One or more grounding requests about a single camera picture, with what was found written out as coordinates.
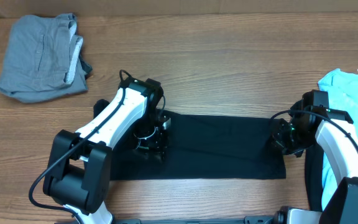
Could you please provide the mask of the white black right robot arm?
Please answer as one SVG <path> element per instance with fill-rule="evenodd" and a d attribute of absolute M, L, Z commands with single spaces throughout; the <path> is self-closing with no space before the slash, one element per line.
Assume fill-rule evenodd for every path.
<path fill-rule="evenodd" d="M 271 223 L 358 223 L 358 138 L 349 113 L 330 108 L 326 91 L 312 90 L 287 114 L 290 121 L 270 118 L 271 145 L 296 157 L 318 145 L 328 158 L 337 189 L 322 212 L 282 207 Z"/>

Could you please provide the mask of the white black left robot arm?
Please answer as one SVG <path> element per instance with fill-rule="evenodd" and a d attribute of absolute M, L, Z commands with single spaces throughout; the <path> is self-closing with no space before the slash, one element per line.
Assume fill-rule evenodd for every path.
<path fill-rule="evenodd" d="M 112 223 L 104 200 L 114 149 L 128 142 L 141 159 L 163 161 L 170 123 L 157 110 L 163 97 L 159 82 L 128 77 L 91 122 L 55 136 L 43 192 L 68 210 L 75 223 Z"/>

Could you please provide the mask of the black t-shirt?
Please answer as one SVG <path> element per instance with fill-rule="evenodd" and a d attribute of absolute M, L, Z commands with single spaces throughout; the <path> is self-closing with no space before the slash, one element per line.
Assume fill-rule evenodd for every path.
<path fill-rule="evenodd" d="M 135 150 L 126 138 L 112 152 L 111 180 L 284 179 L 280 152 L 268 144 L 265 118 L 164 111 L 171 119 L 163 160 Z"/>

